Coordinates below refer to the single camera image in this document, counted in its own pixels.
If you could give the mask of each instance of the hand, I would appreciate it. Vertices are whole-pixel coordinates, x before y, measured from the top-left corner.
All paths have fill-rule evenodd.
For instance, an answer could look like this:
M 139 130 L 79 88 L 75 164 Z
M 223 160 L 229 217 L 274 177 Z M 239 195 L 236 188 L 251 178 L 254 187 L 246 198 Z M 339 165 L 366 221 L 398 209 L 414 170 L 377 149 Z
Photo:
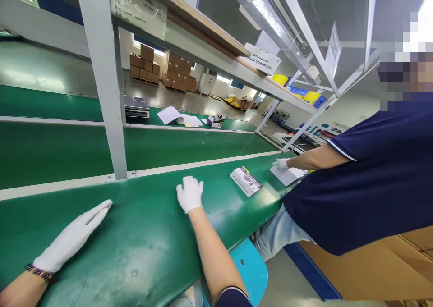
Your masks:
M 278 169 L 280 170 L 280 172 L 284 172 L 284 170 L 288 169 L 286 162 L 289 159 L 290 158 L 278 158 L 272 163 L 272 165 L 276 165 L 278 167 Z
M 182 181 L 184 187 L 182 188 L 181 184 L 176 187 L 177 201 L 185 213 L 188 213 L 188 211 L 202 206 L 203 181 L 199 183 L 192 176 L 185 176 Z
M 106 200 L 71 222 L 53 243 L 35 259 L 33 265 L 47 272 L 57 272 L 83 247 L 90 234 L 102 222 L 113 201 Z

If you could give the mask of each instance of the metal pole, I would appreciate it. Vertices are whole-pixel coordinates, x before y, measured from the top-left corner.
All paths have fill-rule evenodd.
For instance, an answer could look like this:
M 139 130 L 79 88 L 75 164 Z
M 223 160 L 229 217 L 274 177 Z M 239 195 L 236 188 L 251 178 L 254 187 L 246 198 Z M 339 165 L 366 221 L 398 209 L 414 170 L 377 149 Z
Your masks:
M 127 178 L 110 0 L 79 0 L 116 180 Z
M 299 129 L 299 131 L 290 139 L 290 141 L 283 147 L 283 150 L 286 151 L 289 147 L 293 145 L 293 143 L 308 129 L 311 124 L 313 124 L 319 116 L 322 115 L 323 112 L 325 112 L 326 109 L 328 109 L 331 105 L 333 105 L 338 98 L 335 94 L 332 94 L 329 100 L 327 100 L 318 110 L 316 113 L 313 114 L 313 116 L 304 124 L 304 126 Z
M 272 115 L 272 113 L 274 113 L 276 107 L 280 103 L 281 103 L 280 100 L 274 99 L 273 103 L 271 104 L 271 108 L 269 109 L 269 112 L 266 114 L 266 116 L 263 118 L 263 120 L 258 125 L 258 127 L 256 129 L 256 132 L 260 132 L 260 130 L 263 128 L 263 126 L 265 125 L 265 123 L 267 122 L 267 120 L 269 119 L 269 117 Z

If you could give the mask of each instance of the white sign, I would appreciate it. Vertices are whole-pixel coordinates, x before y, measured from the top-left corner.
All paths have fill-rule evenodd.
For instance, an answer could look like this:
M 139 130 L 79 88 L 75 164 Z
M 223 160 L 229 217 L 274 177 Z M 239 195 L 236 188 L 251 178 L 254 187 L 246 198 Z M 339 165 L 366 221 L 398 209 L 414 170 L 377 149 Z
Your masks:
M 157 0 L 111 0 L 111 12 L 124 21 L 165 39 L 167 6 Z
M 334 22 L 332 27 L 331 37 L 329 39 L 328 52 L 326 53 L 325 63 L 328 65 L 329 70 L 333 77 L 337 71 L 338 60 L 341 55 L 341 44 L 338 37 L 337 25 Z
M 251 57 L 249 58 L 251 60 L 251 65 L 264 72 L 266 75 L 273 75 L 280 65 L 280 58 L 271 55 L 269 52 L 263 51 L 250 43 L 245 44 L 245 49 L 251 52 Z

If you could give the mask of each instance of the beaded bracelet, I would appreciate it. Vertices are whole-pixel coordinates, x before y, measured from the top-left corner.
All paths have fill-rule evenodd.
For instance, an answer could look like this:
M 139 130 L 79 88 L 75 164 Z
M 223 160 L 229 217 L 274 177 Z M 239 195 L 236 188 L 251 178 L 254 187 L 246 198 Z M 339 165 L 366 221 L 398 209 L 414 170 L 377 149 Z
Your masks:
M 35 275 L 40 275 L 45 280 L 51 280 L 54 273 L 46 272 L 33 266 L 33 264 L 27 264 L 25 267 L 26 271 L 32 272 Z

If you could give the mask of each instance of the wooden pallet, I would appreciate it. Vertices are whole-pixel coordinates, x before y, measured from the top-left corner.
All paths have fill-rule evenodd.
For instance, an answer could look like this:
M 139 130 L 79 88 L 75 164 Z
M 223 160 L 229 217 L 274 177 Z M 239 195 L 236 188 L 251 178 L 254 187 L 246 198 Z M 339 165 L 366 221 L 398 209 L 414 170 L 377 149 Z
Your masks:
M 131 79 L 137 82 L 146 82 L 149 84 L 153 84 L 153 85 L 159 85 L 159 81 L 158 82 L 154 82 L 154 81 L 150 81 L 148 79 L 144 79 L 144 78 L 140 78 L 140 77 L 136 77 L 136 76 L 131 76 Z

